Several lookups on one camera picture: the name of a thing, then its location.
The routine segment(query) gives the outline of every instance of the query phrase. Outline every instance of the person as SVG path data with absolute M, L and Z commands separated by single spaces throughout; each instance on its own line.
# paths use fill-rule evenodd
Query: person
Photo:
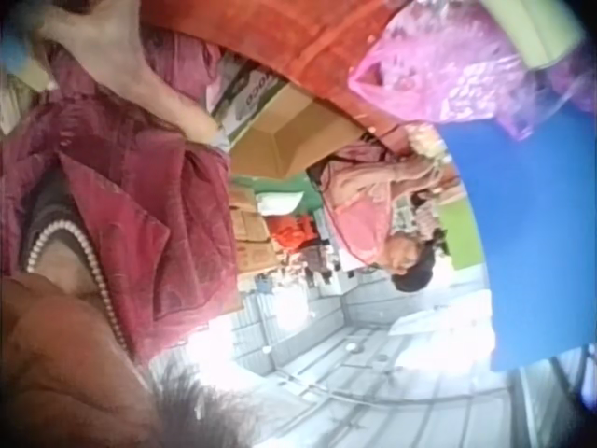
M 139 0 L 21 6 L 60 87 L 0 145 L 2 446 L 251 446 L 236 398 L 147 374 L 236 295 L 217 48 Z
M 366 265 L 386 270 L 403 292 L 421 290 L 433 277 L 435 250 L 445 232 L 429 192 L 441 173 L 434 160 L 400 161 L 370 139 L 309 170 L 340 243 Z

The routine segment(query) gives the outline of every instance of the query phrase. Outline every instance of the white bag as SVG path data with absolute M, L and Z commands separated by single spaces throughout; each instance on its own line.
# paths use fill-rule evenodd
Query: white bag
M 302 201 L 303 192 L 260 193 L 257 195 L 257 210 L 263 217 L 290 215 Z

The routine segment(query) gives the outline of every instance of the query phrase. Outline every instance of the plastic bag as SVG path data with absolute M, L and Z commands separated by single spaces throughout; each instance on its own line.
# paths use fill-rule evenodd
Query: plastic bag
M 302 201 L 304 193 L 261 193 L 257 195 L 257 210 L 264 217 L 290 215 Z
M 371 83 L 371 69 L 377 69 Z M 412 3 L 387 26 L 381 40 L 350 74 L 349 87 L 404 121 L 446 123 L 534 113 L 534 84 L 520 56 L 478 4 L 434 8 Z
M 580 110 L 595 113 L 597 82 L 595 48 L 590 42 L 581 44 L 559 63 L 547 70 L 553 90 L 564 99 L 570 98 Z

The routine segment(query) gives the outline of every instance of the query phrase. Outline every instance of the blue tarp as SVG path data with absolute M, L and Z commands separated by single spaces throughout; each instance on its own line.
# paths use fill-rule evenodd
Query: blue tarp
M 439 127 L 468 190 L 493 293 L 493 369 L 595 341 L 595 117 L 566 105 L 517 142 L 492 120 Z

